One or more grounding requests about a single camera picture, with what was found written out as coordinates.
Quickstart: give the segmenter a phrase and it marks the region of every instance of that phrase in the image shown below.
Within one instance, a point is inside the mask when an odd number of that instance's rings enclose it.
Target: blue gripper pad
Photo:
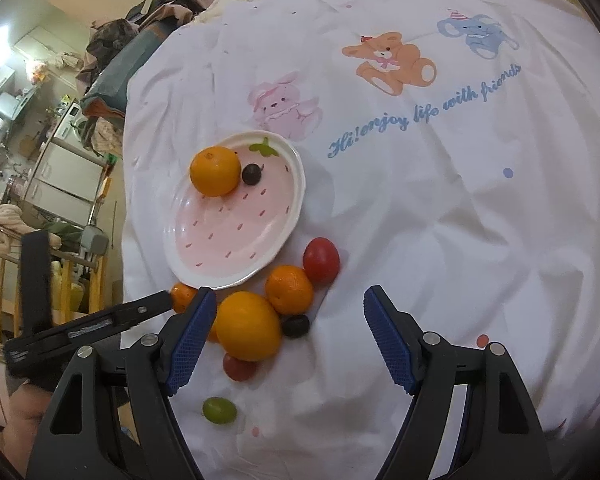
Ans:
[[[196,367],[202,347],[205,345],[206,336],[216,319],[216,295],[213,291],[205,294],[202,302],[193,313],[182,336],[171,352],[171,367],[164,385],[167,395],[174,395],[181,386],[189,383],[193,368]]]
[[[384,358],[384,364],[389,369],[394,383],[402,386],[408,394],[412,394],[416,379],[411,371],[411,353],[387,314],[387,308],[397,312],[381,287],[376,285],[366,290],[365,319]]]

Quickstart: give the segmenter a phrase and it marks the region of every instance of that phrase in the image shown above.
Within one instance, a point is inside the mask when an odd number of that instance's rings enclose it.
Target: strawberry-shaped plate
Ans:
[[[275,258],[298,224],[306,187],[298,152],[277,134],[243,132],[219,146],[234,150],[243,168],[257,164],[259,183],[240,180],[228,195],[210,198],[186,173],[164,230],[167,261],[178,279],[216,290],[245,282]]]

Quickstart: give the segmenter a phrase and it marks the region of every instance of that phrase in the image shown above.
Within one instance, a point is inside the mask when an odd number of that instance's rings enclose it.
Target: white bed sheet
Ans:
[[[462,32],[474,17],[488,29],[470,31],[486,46],[477,53]],[[439,23],[462,36],[443,35]],[[358,68],[365,60],[342,49],[371,45],[379,56],[386,37],[378,37],[390,32],[433,62],[431,84],[407,84],[392,96],[356,74],[365,73]],[[383,80],[402,69],[369,61]],[[280,95],[317,98],[311,109],[320,108],[320,121],[260,113],[272,104],[263,84],[296,73]],[[456,92],[461,103],[450,107]],[[427,104],[428,122],[415,121],[416,107]],[[375,477],[410,398],[391,382],[363,317],[363,292],[373,284],[453,344],[475,347],[482,334],[505,344],[546,430],[595,420],[600,35],[574,7],[563,0],[262,0],[179,29],[128,91],[126,300],[176,281],[162,231],[191,157],[256,127],[294,139],[307,176],[301,221],[274,264],[298,264],[306,243],[326,236],[344,266],[318,294],[310,334],[285,341],[254,381],[230,381],[221,348],[205,346],[171,403],[208,480]],[[244,288],[261,292],[265,275]],[[123,344],[158,332],[165,318],[125,333]],[[200,415],[209,396],[238,406],[235,424],[213,426]],[[461,411],[456,399],[456,431]],[[446,438],[436,474],[453,446]]]

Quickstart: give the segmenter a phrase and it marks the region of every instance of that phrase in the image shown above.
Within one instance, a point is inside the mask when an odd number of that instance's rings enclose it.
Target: white plate rim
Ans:
[[[266,132],[264,130],[248,130],[245,132],[239,132],[233,134],[217,144],[215,146],[225,146],[227,148],[235,148],[237,146],[243,146],[249,142],[248,139],[253,137],[255,144],[256,142],[262,142],[263,137],[269,137],[269,143],[272,148],[278,151],[286,162],[288,162],[289,170],[294,184],[294,200],[289,209],[288,220],[285,226],[276,238],[272,247],[262,254],[259,258],[256,258],[254,263],[245,271],[235,272],[230,276],[210,278],[203,276],[202,274],[196,273],[194,270],[189,269],[182,260],[180,259],[178,250],[176,248],[176,211],[180,208],[189,187],[192,186],[189,179],[189,171],[186,171],[184,176],[181,177],[178,182],[176,191],[171,199],[169,221],[163,231],[164,249],[171,271],[176,275],[177,279],[186,285],[200,288],[200,286],[208,286],[213,290],[222,290],[224,288],[230,288],[232,286],[241,285],[246,282],[257,272],[262,270],[264,267],[269,265],[273,259],[278,255],[285,242],[291,236],[291,233],[298,225],[300,219],[300,211],[302,209],[302,201],[304,200],[304,193],[306,190],[306,177],[304,174],[304,166],[298,150],[295,149],[284,137],[279,134],[272,132]]]

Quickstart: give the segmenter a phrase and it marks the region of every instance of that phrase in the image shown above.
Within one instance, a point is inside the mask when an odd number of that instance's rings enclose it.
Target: green grape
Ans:
[[[235,404],[224,397],[209,397],[202,404],[202,414],[214,424],[231,424],[238,415]]]

